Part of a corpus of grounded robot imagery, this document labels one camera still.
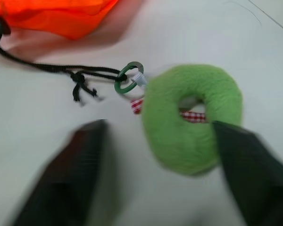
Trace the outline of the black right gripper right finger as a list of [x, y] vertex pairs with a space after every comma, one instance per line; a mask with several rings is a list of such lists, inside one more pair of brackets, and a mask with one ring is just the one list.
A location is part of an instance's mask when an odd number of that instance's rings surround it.
[[214, 121], [225, 179], [247, 226], [283, 226], [283, 164], [252, 132]]

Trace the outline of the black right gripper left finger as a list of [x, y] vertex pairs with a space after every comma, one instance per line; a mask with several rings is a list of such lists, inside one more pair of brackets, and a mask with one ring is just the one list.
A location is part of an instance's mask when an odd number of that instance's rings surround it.
[[101, 167], [105, 120], [80, 127], [45, 167], [11, 226], [84, 226]]

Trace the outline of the red white checkered ribbon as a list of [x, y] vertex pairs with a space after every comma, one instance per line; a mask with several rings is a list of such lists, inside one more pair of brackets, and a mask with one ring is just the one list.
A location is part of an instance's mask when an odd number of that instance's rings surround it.
[[[138, 98], [130, 101], [131, 110], [134, 114], [140, 114], [142, 110], [142, 103], [144, 98]], [[184, 120], [191, 123], [205, 123], [206, 116], [204, 113], [196, 113], [193, 111], [181, 111], [180, 115]]]

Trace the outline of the green carabiner clip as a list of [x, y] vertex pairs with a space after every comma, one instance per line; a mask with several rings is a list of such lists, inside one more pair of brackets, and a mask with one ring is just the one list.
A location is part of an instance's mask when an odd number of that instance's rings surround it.
[[[144, 73], [144, 66], [140, 63], [140, 62], [137, 62], [137, 61], [133, 61], [133, 62], [130, 62], [128, 63], [121, 71], [120, 73], [117, 75], [117, 78], [121, 79], [121, 78], [125, 78], [125, 75], [127, 75], [126, 73], [130, 70], [133, 70], [133, 69], [137, 69], [137, 72], [138, 73]], [[127, 77], [125, 79], [125, 81], [115, 81], [115, 84], [114, 84], [114, 89], [116, 91], [116, 93], [118, 94], [126, 94], [128, 92], [130, 92], [132, 89], [134, 89], [136, 86], [137, 86], [137, 83], [132, 81], [129, 85], [127, 85], [126, 87], [124, 88], [121, 88], [121, 84], [124, 83], [124, 82], [127, 82], [128, 79], [130, 77]]]

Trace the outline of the orange drawstring pouch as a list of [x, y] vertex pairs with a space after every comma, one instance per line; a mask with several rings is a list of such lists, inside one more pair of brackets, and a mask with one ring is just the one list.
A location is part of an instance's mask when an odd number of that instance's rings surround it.
[[119, 0], [0, 0], [11, 27], [77, 40], [93, 32]]

